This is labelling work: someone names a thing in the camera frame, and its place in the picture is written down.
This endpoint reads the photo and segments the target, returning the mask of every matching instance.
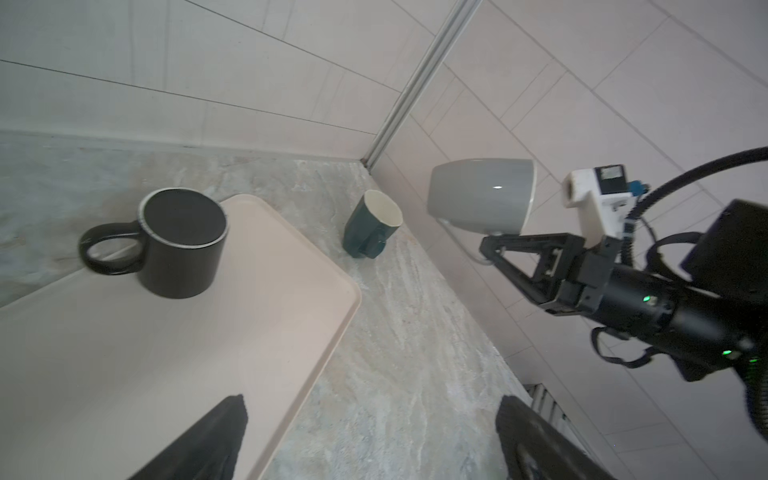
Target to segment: green mug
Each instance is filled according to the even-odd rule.
[[[368,190],[346,222],[342,245],[355,258],[376,258],[400,225],[402,212],[395,201],[378,190]]]

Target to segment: wall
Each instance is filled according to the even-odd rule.
[[[7,0],[0,130],[361,158],[455,0]]]
[[[618,478],[763,478],[768,445],[746,417],[739,379],[685,383],[667,358],[631,371],[601,361],[588,340],[594,324],[537,311],[461,255],[425,211],[429,175],[468,157],[533,158],[523,233],[578,233],[558,194],[570,170],[622,163],[658,187],[768,142],[765,25],[760,0],[486,1],[372,171],[520,380],[543,382]],[[647,219],[661,236],[702,231],[734,197],[768,203],[767,180],[765,164],[719,174]],[[640,235],[643,252],[650,240]],[[685,250],[666,250],[668,259]],[[512,261],[533,265],[524,254]],[[603,347],[631,359],[642,345]]]

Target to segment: mug handle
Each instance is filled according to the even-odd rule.
[[[113,238],[131,238],[139,240],[141,238],[141,229],[137,221],[130,223],[105,223],[98,227],[93,227],[83,233],[78,244],[78,252],[85,266],[101,275],[124,275],[141,270],[143,260],[143,246],[136,255],[117,260],[96,260],[88,255],[88,249],[96,243]]]
[[[380,231],[376,231],[366,242],[366,245],[362,248],[362,252],[368,258],[376,258],[384,251],[386,245],[386,239],[384,234]]]

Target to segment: countertop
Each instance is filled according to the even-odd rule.
[[[506,478],[495,412],[527,394],[406,225],[375,260],[344,253],[376,188],[359,163],[2,134],[0,305],[81,268],[82,232],[168,186],[261,197],[362,290],[264,478]]]

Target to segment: beige tray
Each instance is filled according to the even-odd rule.
[[[120,480],[225,396],[259,478],[360,304],[336,264],[251,195],[213,286],[168,300],[88,270],[0,309],[0,478]]]

